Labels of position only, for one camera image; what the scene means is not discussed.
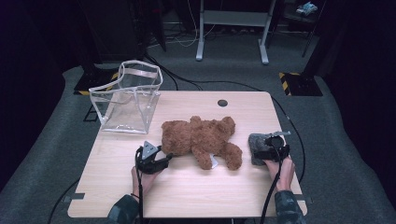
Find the wooden table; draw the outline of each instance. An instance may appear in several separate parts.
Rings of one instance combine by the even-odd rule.
[[[227,106],[219,106],[226,100]],[[106,217],[112,205],[132,192],[131,168],[136,150],[149,141],[160,146],[161,125],[167,120],[222,119],[231,116],[235,134],[230,142],[243,150],[243,164],[229,171],[222,158],[204,171],[192,154],[174,157],[145,197],[145,217],[260,217],[272,180],[265,166],[251,164],[248,136],[281,131],[271,96],[259,91],[161,91],[148,134],[99,131],[72,200],[70,217]],[[164,157],[159,152],[157,160]],[[295,176],[294,194],[302,194]],[[299,201],[306,214],[305,201]],[[274,217],[271,200],[267,216]]]

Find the teddy bear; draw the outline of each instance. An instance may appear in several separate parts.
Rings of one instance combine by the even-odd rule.
[[[235,133],[235,122],[231,117],[202,120],[192,116],[190,122],[166,121],[162,129],[162,151],[165,154],[182,156],[192,152],[204,170],[212,168],[211,154],[223,158],[230,170],[237,170],[242,165],[242,150],[229,142]]]

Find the clear plastic bag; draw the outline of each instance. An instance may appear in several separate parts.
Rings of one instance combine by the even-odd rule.
[[[140,61],[123,62],[116,81],[89,89],[101,130],[148,133],[161,84],[163,75],[158,66]]]

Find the camouflage sleeve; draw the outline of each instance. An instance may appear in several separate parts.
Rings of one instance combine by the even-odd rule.
[[[133,223],[139,213],[139,203],[128,194],[116,202],[107,215],[107,218],[120,224]]]
[[[275,194],[276,216],[278,224],[306,224],[303,212],[296,197],[289,190]]]

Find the hand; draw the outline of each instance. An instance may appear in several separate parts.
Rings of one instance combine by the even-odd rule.
[[[277,171],[279,170],[279,163],[275,161],[264,161],[270,171],[270,176],[274,180]],[[290,157],[285,158],[282,162],[282,169],[280,171],[279,179],[276,182],[276,190],[291,190],[291,181],[294,176],[295,165]]]
[[[142,187],[143,187],[143,196],[145,196],[149,192],[149,190],[151,189],[151,187],[153,185],[154,179],[161,172],[162,171],[157,172],[152,175],[142,174],[141,181],[142,181]],[[136,195],[137,197],[140,197],[140,195],[139,195],[139,180],[137,179],[136,167],[132,168],[131,174],[132,174],[132,181],[134,183],[132,194]]]

